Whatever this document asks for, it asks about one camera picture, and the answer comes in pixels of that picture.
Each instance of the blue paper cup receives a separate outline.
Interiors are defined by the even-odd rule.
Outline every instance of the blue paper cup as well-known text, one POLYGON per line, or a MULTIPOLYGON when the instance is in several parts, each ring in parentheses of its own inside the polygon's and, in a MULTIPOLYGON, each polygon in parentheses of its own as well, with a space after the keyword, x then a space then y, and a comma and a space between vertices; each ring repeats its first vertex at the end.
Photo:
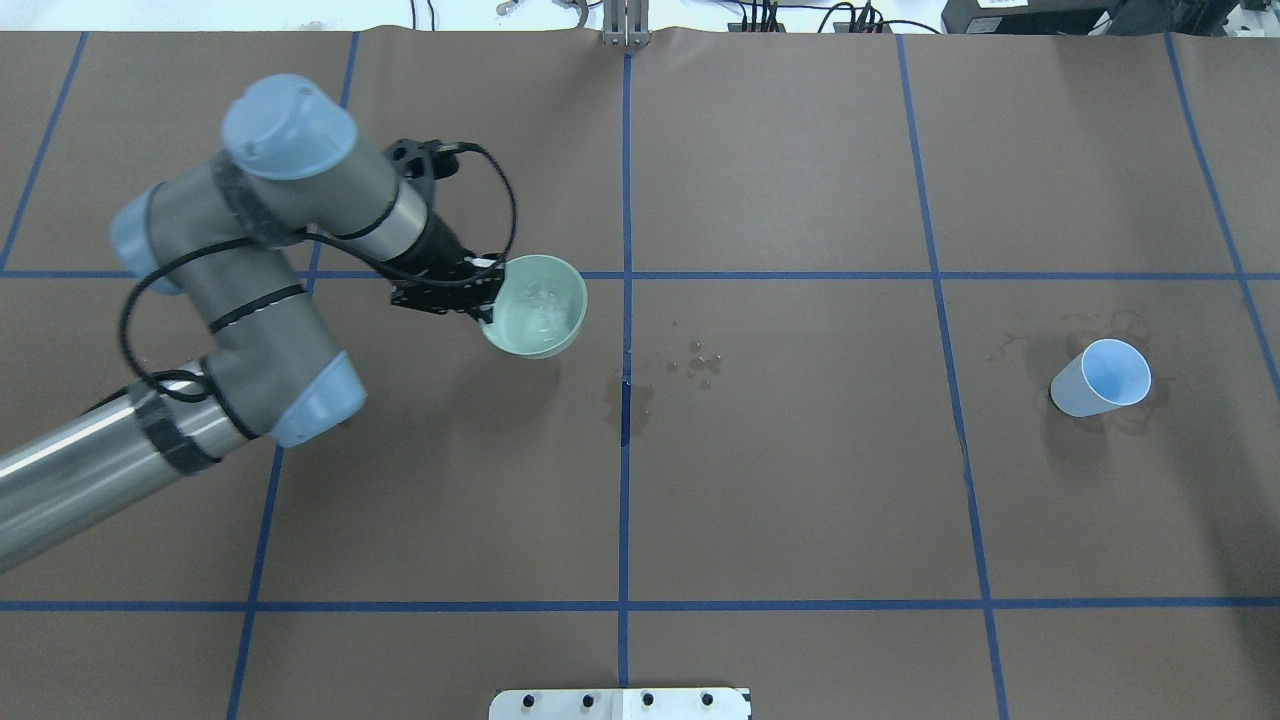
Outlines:
POLYGON ((1050 396, 1057 409, 1087 418, 1139 402, 1151 391, 1151 368, 1138 348, 1119 340, 1089 343, 1053 378, 1050 396))

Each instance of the electrical cable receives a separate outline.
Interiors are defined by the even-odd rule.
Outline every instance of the electrical cable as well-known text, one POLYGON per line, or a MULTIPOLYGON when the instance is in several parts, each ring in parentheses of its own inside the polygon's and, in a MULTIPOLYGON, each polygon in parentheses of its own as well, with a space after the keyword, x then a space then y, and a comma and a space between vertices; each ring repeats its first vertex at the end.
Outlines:
MULTIPOLYGON (((442 151, 451 155, 458 155, 463 152, 475 152, 477 155, 483 155, 484 159, 488 160, 489 164, 493 167, 494 172, 498 173, 498 179, 502 181, 502 186, 507 191, 507 199, 511 201, 511 234, 507 236, 507 245, 502 249, 502 252, 498 254, 497 263, 493 263, 488 268, 481 268, 470 278, 463 278, 458 281, 436 281, 421 275, 415 275, 412 273, 407 273, 404 270, 401 270, 399 268, 393 268, 392 265, 388 265, 380 261, 379 259, 374 258, 372 255, 369 255, 362 250, 352 247, 351 245, 347 245, 340 240, 334 240, 332 237, 311 232, 300 232, 297 233, 297 237, 301 240, 311 240, 321 245, 328 245, 329 247, 337 249, 342 252, 346 252, 347 255, 351 255, 364 261, 365 264, 367 264, 369 266, 374 268, 375 270, 387 277, 392 277, 396 278, 397 281, 406 282, 410 284, 440 287, 440 288, 467 287, 477 281, 481 281, 497 273, 499 268, 506 265, 507 256, 511 254, 511 247, 516 243, 516 228, 518 222, 518 213, 516 206, 516 191, 511 187, 511 179, 507 177, 506 170, 502 169, 502 165, 498 163, 498 159, 494 158, 492 152, 485 150, 483 146, 476 145, 475 142, 458 142, 454 143, 453 146, 445 145, 442 146, 442 151)), ((129 320, 133 319, 133 311, 137 307, 138 300, 142 297, 142 293, 146 292, 148 287, 160 281, 160 278, 175 272, 178 268, 182 268, 188 263, 193 263, 196 260, 200 260, 201 258, 207 258, 218 252, 227 252, 229 250, 238 250, 242 247, 253 247, 253 246, 256 246, 256 242, 252 238, 239 237, 236 240, 216 242, 214 245, 201 247, 200 250, 193 250, 191 252, 187 252, 186 255, 174 258, 173 260, 169 260, 168 263, 160 265, 151 273, 147 273, 147 275, 141 281, 138 281, 138 283, 133 286, 133 290, 129 291, 128 297, 125 297, 124 300, 124 307, 122 307, 120 310, 120 322, 116 327, 116 341, 119 342, 120 346, 120 354, 124 356, 124 364, 129 366, 129 370, 133 372, 134 377, 142 380, 142 383, 146 384, 155 393, 170 397, 179 402, 202 402, 214 395, 214 387, 212 387, 212 380, 210 378, 205 375, 197 375, 196 373, 192 373, 189 370, 163 370, 159 373, 150 373, 147 372, 146 368, 142 366, 142 363, 138 361, 137 356, 133 354, 133 347, 129 343, 129 320), (196 393, 178 392, 163 386, 161 384, 163 380, 186 380, 198 387, 200 392, 196 393)), ((101 405, 105 405, 111 400, 115 400, 115 397, 118 396, 108 397, 99 405, 95 405, 92 409, 100 407, 101 405)))
POLYGON ((883 28, 884 26, 890 26, 890 24, 902 24, 902 26, 914 26, 914 27, 922 27, 922 28, 924 28, 924 29, 927 29, 927 31, 932 32, 933 35, 945 35, 945 33, 943 33, 942 31, 940 31, 940 29, 936 29, 936 28, 932 28, 932 27, 929 27, 929 26, 927 26, 927 24, 924 24, 924 23, 918 23, 918 22, 915 22, 915 20, 881 20, 881 22, 878 22, 878 23, 873 23, 873 24, 874 24, 876 27, 881 27, 881 28, 883 28))
POLYGON ((147 277, 142 278, 138 284, 133 286, 129 291, 128 297, 124 300, 124 307, 120 310, 120 323, 116 327, 116 341, 120 345, 120 355, 124 356, 124 364, 129 366, 129 370, 142 380, 148 388, 151 388, 156 395, 163 395, 165 397, 172 397, 179 402, 202 402, 205 398, 214 393, 212 387, 209 384, 210 380, 205 377, 197 375, 187 370, 165 370, 170 374, 169 379, 183 379, 195 383, 201 388, 198 393, 191 395, 186 392, 178 392, 169 389, 160 384, 160 375, 148 373, 141 363, 138 363, 137 356, 133 355, 133 347, 129 345, 129 320, 133 318, 133 309, 138 304, 138 299, 148 287, 151 287, 160 278, 168 275, 169 273, 182 268, 187 263, 200 260, 201 258, 207 258, 216 252, 225 252, 228 250, 238 250, 241 247, 252 247, 253 240, 248 237, 238 237, 236 240, 228 240, 224 242, 215 242, 201 247, 200 250, 193 250, 186 255, 180 255, 169 260, 164 265, 160 265, 155 270, 147 273, 147 277))
POLYGON ((822 28, 827 27, 827 20, 831 19, 831 14, 841 8, 849 8, 849 26, 852 27, 858 15, 858 8, 855 8, 852 3, 836 3, 831 8, 827 8, 827 14, 823 15, 822 22, 818 23, 818 32, 822 32, 822 28))

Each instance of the metal bracket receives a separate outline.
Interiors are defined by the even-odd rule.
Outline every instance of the metal bracket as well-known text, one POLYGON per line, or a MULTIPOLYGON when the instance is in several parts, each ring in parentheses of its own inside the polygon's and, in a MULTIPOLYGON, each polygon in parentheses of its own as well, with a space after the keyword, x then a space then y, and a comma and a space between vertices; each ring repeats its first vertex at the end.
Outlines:
POLYGON ((649 0, 604 0, 605 45, 644 47, 649 45, 649 0))
POLYGON ((636 688, 506 691, 489 720, 750 720, 751 691, 740 688, 636 688))

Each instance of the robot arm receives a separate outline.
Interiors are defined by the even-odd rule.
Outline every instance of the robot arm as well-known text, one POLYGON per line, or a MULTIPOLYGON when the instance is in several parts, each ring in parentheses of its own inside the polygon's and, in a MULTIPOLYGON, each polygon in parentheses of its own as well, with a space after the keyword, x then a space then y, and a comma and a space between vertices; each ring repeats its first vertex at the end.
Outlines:
POLYGON ((184 292, 218 350, 0 457, 0 571, 262 434, 292 447, 361 407, 355 368, 278 252, 297 228, 316 223, 376 263, 396 305, 492 320, 506 252, 476 256, 431 210, 434 181, 474 146, 399 141, 384 155, 298 76, 251 86, 223 145, 111 225, 133 274, 173 266, 151 287, 184 292))

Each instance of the black device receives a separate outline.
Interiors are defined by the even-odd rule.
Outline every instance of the black device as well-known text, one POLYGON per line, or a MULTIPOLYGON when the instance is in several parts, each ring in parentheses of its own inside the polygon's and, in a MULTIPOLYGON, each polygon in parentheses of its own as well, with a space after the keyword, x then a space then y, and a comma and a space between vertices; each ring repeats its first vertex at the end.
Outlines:
POLYGON ((1108 35, 1183 35, 1222 36, 1226 15, 1238 0, 1114 0, 1107 10, 1112 18, 1108 35))
POLYGON ((978 0, 947 0, 942 24, 963 35, 1088 35, 1108 0, 1027 0, 1020 8, 983 8, 978 0))

